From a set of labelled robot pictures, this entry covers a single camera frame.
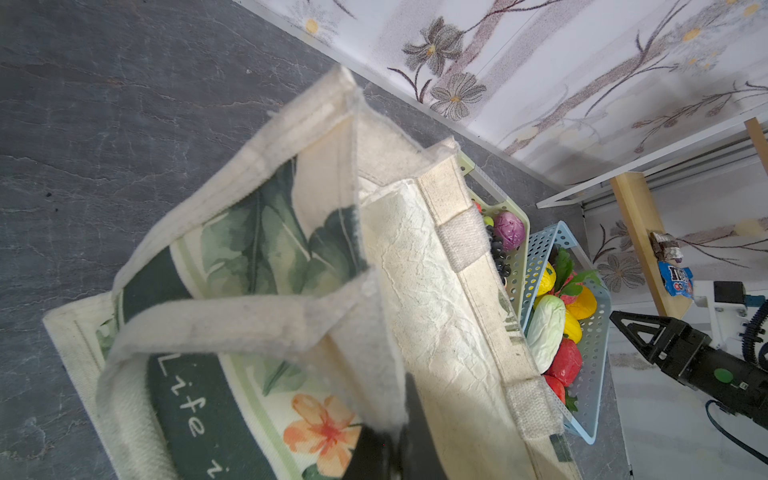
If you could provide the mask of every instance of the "green plastic basket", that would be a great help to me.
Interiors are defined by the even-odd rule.
[[[512,270],[511,275],[507,278],[507,294],[509,295],[509,301],[512,303],[512,309],[522,322],[521,311],[522,294],[525,288],[525,259],[528,257],[528,238],[531,235],[531,222],[528,221],[528,215],[515,202],[510,200],[507,194],[463,152],[458,156],[458,166],[462,169],[462,173],[465,176],[470,176],[480,184],[497,202],[496,204],[488,205],[472,189],[469,189],[470,197],[473,201],[480,204],[484,215],[493,217],[506,210],[514,213],[525,225],[525,240],[523,240],[523,244],[511,252],[507,252],[507,258],[505,259],[505,262]]]

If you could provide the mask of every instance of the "blue snack wrapper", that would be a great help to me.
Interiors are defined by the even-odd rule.
[[[659,262],[659,271],[664,281],[664,288],[671,296],[682,295],[693,299],[694,273],[690,268],[680,268],[667,262]]]

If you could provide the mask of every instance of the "plastic basket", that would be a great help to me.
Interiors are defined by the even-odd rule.
[[[531,236],[531,222],[528,221],[528,215],[526,215],[515,202],[510,200],[509,197],[507,197],[507,194],[463,152],[458,156],[458,166],[462,169],[462,173],[465,176],[469,175],[473,180],[478,182],[478,184],[485,188],[497,202],[496,204],[489,205],[484,202],[479,195],[473,192],[472,189],[469,189],[470,198],[472,198],[472,201],[480,204],[480,208],[484,215],[493,217],[494,215],[498,215],[500,212],[507,210],[514,213],[517,218],[522,221],[523,225],[525,225],[525,240],[523,241],[523,244],[511,252],[507,252],[507,258],[504,260],[512,270],[512,273],[507,278],[507,295],[512,304],[512,310],[521,320],[520,324],[522,325],[521,314],[523,298],[521,293],[522,286],[525,283],[525,259],[528,257],[528,239]]]
[[[522,299],[521,324],[523,331],[528,333],[531,308],[536,299],[536,292],[541,282],[540,272],[547,265],[549,253],[554,246],[570,250],[571,255],[583,268],[591,269],[592,262],[579,246],[565,222],[551,225],[530,236],[528,260],[525,265],[525,293]],[[574,384],[568,387],[571,396],[578,397],[578,412],[571,414],[559,400],[556,402],[563,416],[565,429],[582,437],[588,444],[594,443],[598,433],[598,415],[600,414],[600,397],[603,389],[605,372],[605,353],[608,346],[608,317],[611,314],[611,296],[601,284],[587,279],[585,284],[594,293],[598,301],[598,311],[585,320],[580,321],[584,335],[578,344],[584,365]]]

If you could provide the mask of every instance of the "wooden shelf leg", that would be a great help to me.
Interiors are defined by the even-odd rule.
[[[760,161],[763,162],[763,168],[766,169],[768,174],[768,141],[763,133],[763,128],[760,126],[760,122],[756,118],[750,118],[744,122],[747,133],[752,138],[752,143],[757,150],[757,156],[760,157]]]
[[[666,232],[661,223],[654,198],[650,195],[645,176],[640,172],[627,172],[611,179],[621,216],[627,224],[634,251],[640,260],[645,281],[661,316],[682,319],[692,300],[685,296],[671,296],[664,289],[658,262],[650,245],[650,232]]]

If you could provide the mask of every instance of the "marble surface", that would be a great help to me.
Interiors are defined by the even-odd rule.
[[[0,5],[0,472],[115,478],[42,325],[111,288],[143,235],[333,62],[228,0]],[[427,146],[452,134],[358,78]],[[577,207],[470,140],[473,158],[541,229]],[[626,478],[610,375],[598,443],[570,437],[584,478]]]

